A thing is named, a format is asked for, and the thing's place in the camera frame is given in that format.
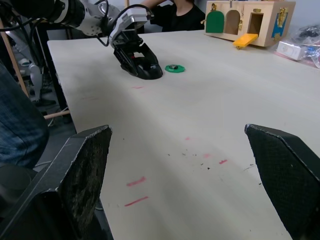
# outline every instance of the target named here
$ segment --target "black cable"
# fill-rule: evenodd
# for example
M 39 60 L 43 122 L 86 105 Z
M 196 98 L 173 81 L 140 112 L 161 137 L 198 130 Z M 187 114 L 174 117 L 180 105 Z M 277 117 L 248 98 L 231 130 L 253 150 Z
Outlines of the black cable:
M 6 27 L 6 28 L 0 28 L 0 32 L 6 32 L 6 31 L 13 31 L 13 30 L 17 30 L 27 24 L 32 23 L 33 19 L 29 19 L 27 21 L 25 21 L 24 23 L 22 23 L 22 25 L 18 25 L 18 26 L 13 26 L 13 27 Z
M 21 27 L 21 30 L 22 30 L 22 33 L 25 37 L 25 40 L 30 48 L 30 53 L 31 53 L 31 56 L 33 58 L 33 61 L 35 63 L 35 65 L 37 65 L 38 67 L 42 67 L 42 64 L 41 64 L 41 61 L 39 60 L 36 52 L 35 52 L 35 49 L 33 48 L 33 45 L 32 45 L 32 42 L 30 41 L 30 38 L 28 36 L 28 33 L 26 31 L 26 29 L 24 28 L 23 26 L 23 23 L 21 22 L 21 20 L 12 12 L 11 10 L 11 7 L 5 5 L 5 4 L 2 4 L 2 6 L 8 11 L 8 13 L 13 17 L 13 19 L 18 23 L 18 25 Z
M 106 8 L 105 8 L 104 16 L 108 17 L 108 13 L 109 13 L 109 2 L 108 2 L 108 0 L 105 0 L 105 3 L 106 3 Z
M 142 4 L 133 4 L 133 5 L 130 5 L 128 7 L 126 7 L 125 9 L 123 9 L 119 14 L 118 16 L 114 19 L 111 27 L 110 27 L 110 32 L 108 32 L 107 35 L 110 35 L 110 33 L 113 31 L 115 25 L 117 24 L 117 21 L 118 19 L 122 16 L 122 14 L 124 14 L 128 9 L 133 9 L 133 8 L 143 8 L 143 9 L 146 9 L 150 15 L 153 15 L 153 12 L 151 11 L 150 8 L 148 8 L 147 6 L 145 5 L 142 5 Z M 103 46 L 105 47 L 108 47 L 109 46 L 109 36 L 107 37 L 107 41 L 106 43 L 104 43 L 98 36 L 96 36 L 96 38 L 99 40 L 100 43 L 102 43 Z
M 34 34 L 35 34 L 35 30 L 36 30 L 36 27 L 43 21 L 42 18 L 38 19 L 33 25 L 32 27 L 30 28 L 30 34 L 29 34 L 29 39 L 30 41 L 32 42 L 33 38 L 34 38 Z

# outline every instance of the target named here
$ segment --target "yellow block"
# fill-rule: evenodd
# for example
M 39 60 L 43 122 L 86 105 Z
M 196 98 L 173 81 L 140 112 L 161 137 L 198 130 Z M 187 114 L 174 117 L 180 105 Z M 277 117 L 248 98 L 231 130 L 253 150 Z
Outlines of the yellow block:
M 233 45 L 235 45 L 237 48 L 245 48 L 250 43 L 255 41 L 258 38 L 258 36 L 258 34 L 246 33 L 245 35 L 242 35 L 240 38 L 235 40 L 233 42 Z

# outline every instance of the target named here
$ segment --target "plastic bag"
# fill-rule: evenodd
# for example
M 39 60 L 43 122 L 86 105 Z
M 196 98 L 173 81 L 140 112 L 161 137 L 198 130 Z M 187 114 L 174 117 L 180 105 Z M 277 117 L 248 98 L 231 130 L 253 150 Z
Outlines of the plastic bag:
M 302 27 L 280 41 L 276 54 L 320 69 L 320 24 Z

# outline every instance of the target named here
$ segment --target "wooden table surface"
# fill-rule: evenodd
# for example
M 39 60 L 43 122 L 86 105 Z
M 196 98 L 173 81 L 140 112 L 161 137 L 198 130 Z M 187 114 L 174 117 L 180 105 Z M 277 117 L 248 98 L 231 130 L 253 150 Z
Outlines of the wooden table surface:
M 320 71 L 202 31 L 141 37 L 162 69 L 186 71 L 142 80 L 96 39 L 49 42 L 76 130 L 113 129 L 101 200 L 114 239 L 290 240 L 244 128 L 320 155 Z

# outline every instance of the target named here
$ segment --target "jeans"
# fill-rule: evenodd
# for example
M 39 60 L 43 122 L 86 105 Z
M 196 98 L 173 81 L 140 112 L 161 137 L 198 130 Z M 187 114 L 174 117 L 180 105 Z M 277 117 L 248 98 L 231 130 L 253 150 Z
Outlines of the jeans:
M 0 162 L 32 169 L 48 138 L 46 120 L 0 61 Z

